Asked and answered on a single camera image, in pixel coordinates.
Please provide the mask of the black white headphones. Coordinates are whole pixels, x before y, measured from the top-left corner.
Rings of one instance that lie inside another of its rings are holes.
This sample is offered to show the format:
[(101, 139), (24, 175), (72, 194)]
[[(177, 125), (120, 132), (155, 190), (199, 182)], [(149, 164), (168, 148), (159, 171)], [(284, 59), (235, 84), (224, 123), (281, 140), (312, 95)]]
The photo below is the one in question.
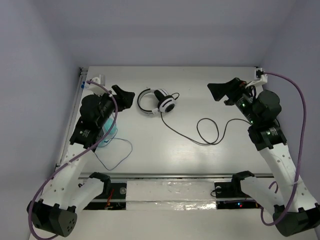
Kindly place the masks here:
[[(152, 110), (147, 110), (141, 107), (141, 100), (147, 94), (153, 94), (158, 100), (157, 107)], [(179, 98), (180, 94), (175, 92), (169, 94), (169, 92), (163, 88), (151, 89), (147, 88), (143, 90), (137, 97), (137, 106), (138, 108), (147, 115), (156, 115), (158, 113), (169, 113), (176, 106), (176, 100)]]

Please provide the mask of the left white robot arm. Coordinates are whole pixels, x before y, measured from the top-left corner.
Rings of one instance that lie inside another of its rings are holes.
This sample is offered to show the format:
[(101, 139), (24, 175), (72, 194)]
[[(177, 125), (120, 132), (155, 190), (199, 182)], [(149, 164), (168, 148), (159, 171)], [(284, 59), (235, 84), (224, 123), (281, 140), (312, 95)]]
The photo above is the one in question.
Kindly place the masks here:
[(113, 92), (104, 86), (89, 82), (92, 94), (85, 96), (79, 109), (80, 117), (69, 139), (69, 148), (60, 168), (41, 185), (27, 206), (28, 226), (31, 234), (41, 239), (35, 228), (52, 233), (51, 239), (68, 237), (75, 228), (78, 214), (96, 197), (112, 192), (111, 178), (93, 172), (79, 185), (84, 166), (110, 133), (104, 125), (110, 116), (129, 109), (135, 93), (113, 85)]

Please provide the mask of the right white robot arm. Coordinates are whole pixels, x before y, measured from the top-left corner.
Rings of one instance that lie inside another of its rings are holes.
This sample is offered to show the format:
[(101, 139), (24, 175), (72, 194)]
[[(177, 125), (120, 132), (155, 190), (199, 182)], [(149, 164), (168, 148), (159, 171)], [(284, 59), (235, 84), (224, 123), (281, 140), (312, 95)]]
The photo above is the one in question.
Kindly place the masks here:
[(216, 197), (255, 200), (271, 214), (271, 225), (285, 237), (316, 228), (320, 224), (320, 205), (300, 177), (286, 137), (276, 122), (282, 110), (280, 98), (269, 90), (254, 95), (251, 86), (252, 83), (237, 77), (226, 83), (207, 85), (215, 101), (227, 97), (225, 105), (235, 105), (249, 121), (249, 138), (269, 166), (278, 193), (263, 187), (247, 170), (233, 174), (229, 182), (215, 183)]

